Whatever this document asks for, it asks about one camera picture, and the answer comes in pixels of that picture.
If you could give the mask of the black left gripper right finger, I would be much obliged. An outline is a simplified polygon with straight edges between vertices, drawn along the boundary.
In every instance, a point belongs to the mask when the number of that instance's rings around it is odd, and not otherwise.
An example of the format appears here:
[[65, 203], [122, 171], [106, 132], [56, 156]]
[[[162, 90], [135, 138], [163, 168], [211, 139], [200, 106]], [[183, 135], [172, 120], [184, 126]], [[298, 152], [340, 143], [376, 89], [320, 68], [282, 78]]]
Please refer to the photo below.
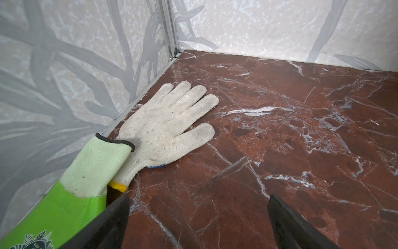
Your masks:
[[339, 248], [277, 195], [270, 196], [267, 210], [279, 249]]

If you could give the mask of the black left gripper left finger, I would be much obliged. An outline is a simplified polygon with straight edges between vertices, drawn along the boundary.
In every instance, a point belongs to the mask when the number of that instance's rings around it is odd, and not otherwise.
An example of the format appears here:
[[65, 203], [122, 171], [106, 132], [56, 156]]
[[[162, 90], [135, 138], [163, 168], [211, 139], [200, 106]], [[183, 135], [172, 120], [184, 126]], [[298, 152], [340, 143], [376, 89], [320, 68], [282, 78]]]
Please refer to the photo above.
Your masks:
[[126, 194], [115, 200], [90, 224], [61, 246], [62, 249], [120, 249], [129, 215]]

